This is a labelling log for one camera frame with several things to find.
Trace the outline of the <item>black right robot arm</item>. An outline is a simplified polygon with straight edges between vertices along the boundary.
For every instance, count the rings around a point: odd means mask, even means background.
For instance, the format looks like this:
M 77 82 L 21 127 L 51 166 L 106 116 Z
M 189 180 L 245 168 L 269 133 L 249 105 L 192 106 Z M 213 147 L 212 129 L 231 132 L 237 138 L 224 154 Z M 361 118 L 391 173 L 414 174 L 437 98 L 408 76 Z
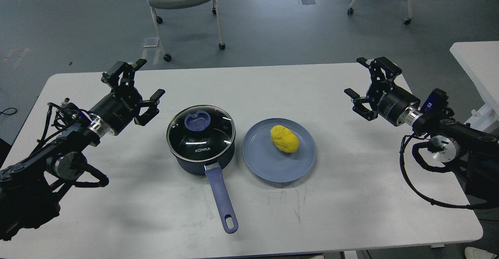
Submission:
M 353 89 L 344 92 L 351 98 L 353 111 L 365 120 L 378 116 L 395 127 L 407 124 L 413 133 L 402 138 L 399 164 L 407 185 L 431 205 L 451 209 L 495 209 L 498 207 L 498 136 L 473 129 L 469 123 L 454 119 L 447 93 L 435 89 L 422 104 L 420 99 L 395 84 L 402 69 L 386 57 L 356 60 L 369 70 L 371 84 L 364 97 Z M 410 140 L 415 162 L 429 172 L 453 172 L 464 184 L 464 193 L 483 200 L 479 204 L 455 205 L 432 199 L 415 188 L 405 165 Z

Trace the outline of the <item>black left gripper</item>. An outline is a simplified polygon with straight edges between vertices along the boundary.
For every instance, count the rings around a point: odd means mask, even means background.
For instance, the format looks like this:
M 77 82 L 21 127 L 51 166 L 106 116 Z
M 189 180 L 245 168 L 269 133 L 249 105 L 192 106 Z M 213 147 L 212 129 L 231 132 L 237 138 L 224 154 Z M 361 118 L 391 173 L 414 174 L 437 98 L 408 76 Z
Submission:
M 100 117 L 110 127 L 111 135 L 119 135 L 132 119 L 135 124 L 146 126 L 160 112 L 157 106 L 166 92 L 164 89 L 158 89 L 150 99 L 142 100 L 134 87 L 135 73 L 146 63 L 146 59 L 132 63 L 118 61 L 102 73 L 101 81 L 111 88 L 111 92 L 94 105 L 89 113 Z

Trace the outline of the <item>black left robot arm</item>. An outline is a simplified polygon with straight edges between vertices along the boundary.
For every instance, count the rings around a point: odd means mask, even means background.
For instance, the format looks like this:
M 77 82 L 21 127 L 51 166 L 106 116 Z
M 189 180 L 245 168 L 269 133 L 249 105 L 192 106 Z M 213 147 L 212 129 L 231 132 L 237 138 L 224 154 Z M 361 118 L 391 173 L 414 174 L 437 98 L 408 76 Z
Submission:
M 100 188 L 109 178 L 87 162 L 83 150 L 96 147 L 110 133 L 119 135 L 130 122 L 144 126 L 159 113 L 164 95 L 158 89 L 144 100 L 134 86 L 135 73 L 146 64 L 117 62 L 101 81 L 111 91 L 89 111 L 66 98 L 48 103 L 42 137 L 30 155 L 1 170 L 1 240 L 20 229 L 37 229 L 59 216 L 60 200 L 72 187 Z

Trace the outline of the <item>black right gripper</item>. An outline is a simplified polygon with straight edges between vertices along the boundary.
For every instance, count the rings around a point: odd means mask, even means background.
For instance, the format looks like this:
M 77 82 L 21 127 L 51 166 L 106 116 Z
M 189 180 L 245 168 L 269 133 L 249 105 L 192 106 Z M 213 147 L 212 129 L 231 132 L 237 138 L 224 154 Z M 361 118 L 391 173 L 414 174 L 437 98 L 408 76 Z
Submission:
M 403 124 L 401 115 L 406 108 L 419 107 L 421 100 L 393 83 L 394 79 L 402 74 L 402 69 L 386 57 L 358 57 L 356 62 L 369 70 L 372 83 L 366 94 L 368 97 L 360 97 L 351 88 L 344 90 L 351 98 L 352 110 L 368 121 L 378 118 L 379 114 L 395 127 Z M 367 103 L 372 110 L 364 106 Z

